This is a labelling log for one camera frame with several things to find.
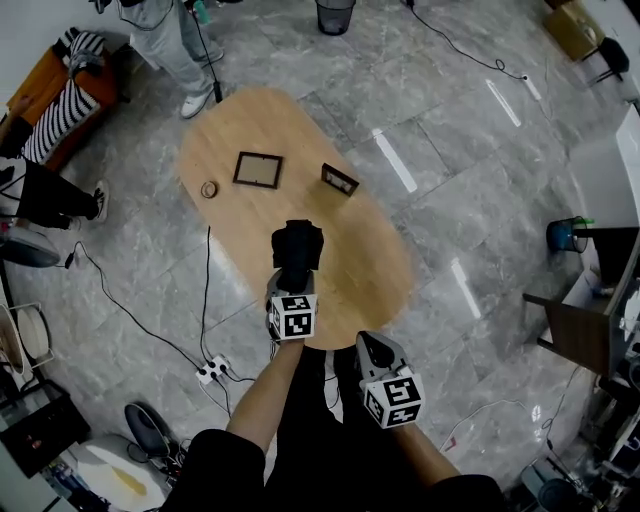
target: black pants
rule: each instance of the black pants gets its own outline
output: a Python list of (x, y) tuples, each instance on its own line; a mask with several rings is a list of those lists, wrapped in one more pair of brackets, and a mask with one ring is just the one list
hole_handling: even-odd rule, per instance
[(278, 455), (266, 485), (268, 502), (285, 510), (396, 510), (398, 497), (424, 493), (392, 434), (382, 430), (358, 395), (356, 349), (335, 352), (343, 404), (340, 423), (324, 396), (326, 352), (304, 348), (278, 428)]
[(98, 203), (91, 195), (43, 166), (27, 161), (16, 217), (45, 228), (69, 229), (69, 217), (94, 219)]

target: person's hand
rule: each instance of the person's hand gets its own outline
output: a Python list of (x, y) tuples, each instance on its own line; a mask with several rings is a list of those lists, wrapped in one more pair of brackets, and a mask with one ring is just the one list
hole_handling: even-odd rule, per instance
[(11, 115), (14, 117), (19, 117), (22, 114), (24, 114), (27, 110), (29, 110), (29, 107), (31, 105), (33, 105), (33, 98), (29, 96), (23, 96), (16, 102), (16, 104), (11, 109)]

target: oval table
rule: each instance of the oval table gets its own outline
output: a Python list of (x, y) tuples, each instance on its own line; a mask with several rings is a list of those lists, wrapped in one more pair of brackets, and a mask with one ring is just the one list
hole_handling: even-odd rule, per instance
[[(232, 183), (241, 151), (282, 156), (279, 188)], [(403, 240), (364, 186), (351, 197), (342, 194), (321, 181), (324, 163), (358, 180), (291, 97), (256, 87), (200, 114), (185, 136), (178, 172), (258, 300), (264, 300), (275, 272), (271, 234), (290, 219), (309, 219), (322, 228), (316, 334), (307, 345), (336, 350), (353, 345), (358, 331), (393, 319), (413, 279)], [(210, 180), (219, 191), (206, 199), (201, 188)]]

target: sneaker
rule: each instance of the sneaker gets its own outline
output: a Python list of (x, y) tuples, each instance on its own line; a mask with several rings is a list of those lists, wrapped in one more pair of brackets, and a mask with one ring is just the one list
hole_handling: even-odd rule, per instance
[(69, 231), (73, 231), (74, 233), (77, 233), (78, 231), (80, 231), (81, 227), (82, 227), (82, 222), (80, 221), (80, 217), (71, 217), (71, 219), (69, 220), (69, 227), (67, 229)]
[[(218, 62), (222, 57), (224, 57), (222, 47), (211, 41), (211, 46), (209, 46), (209, 59), (211, 63)], [(206, 55), (202, 55), (196, 59), (196, 62), (204, 67), (209, 65), (209, 59), (207, 59)]]
[(187, 99), (184, 100), (184, 104), (182, 105), (182, 110), (180, 110), (180, 115), (184, 119), (190, 119), (195, 116), (206, 105), (212, 92), (213, 84), (211, 84), (211, 89), (209, 91), (200, 96), (187, 96)]
[(100, 180), (96, 183), (96, 190), (93, 193), (98, 202), (98, 215), (96, 215), (96, 222), (104, 222), (107, 220), (107, 208), (109, 206), (109, 185), (106, 181)]

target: white power strip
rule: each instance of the white power strip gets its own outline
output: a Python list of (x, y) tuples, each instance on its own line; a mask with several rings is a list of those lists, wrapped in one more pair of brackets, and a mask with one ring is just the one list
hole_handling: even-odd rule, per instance
[(542, 99), (542, 96), (540, 96), (540, 93), (538, 92), (538, 89), (536, 89), (536, 86), (533, 85), (531, 77), (529, 75), (522, 75), (522, 77), (524, 78), (523, 82), (527, 86), (527, 89), (529, 89), (531, 96), (533, 96), (536, 101), (540, 101)]
[(200, 370), (196, 372), (196, 377), (203, 385), (209, 384), (214, 377), (217, 379), (220, 375), (231, 370), (231, 364), (222, 354), (216, 355), (212, 361), (206, 363)]

